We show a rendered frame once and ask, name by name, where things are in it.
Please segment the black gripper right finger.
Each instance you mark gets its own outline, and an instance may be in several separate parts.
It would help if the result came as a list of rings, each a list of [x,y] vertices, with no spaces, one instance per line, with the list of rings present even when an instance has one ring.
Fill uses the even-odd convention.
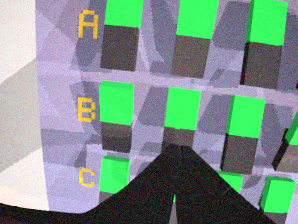
[[[178,224],[277,224],[227,184],[192,148],[180,145],[180,152]]]

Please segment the lavender switch panel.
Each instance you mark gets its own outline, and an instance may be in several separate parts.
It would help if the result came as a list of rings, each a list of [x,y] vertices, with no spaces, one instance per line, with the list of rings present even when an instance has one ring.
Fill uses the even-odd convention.
[[[298,224],[298,0],[35,0],[45,192],[85,213],[169,144]]]

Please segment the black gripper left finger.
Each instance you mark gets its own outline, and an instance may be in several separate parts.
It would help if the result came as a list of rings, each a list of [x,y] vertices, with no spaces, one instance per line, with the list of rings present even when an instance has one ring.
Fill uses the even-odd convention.
[[[0,224],[169,224],[180,165],[180,145],[169,144],[136,179],[88,212],[53,212],[0,202]]]

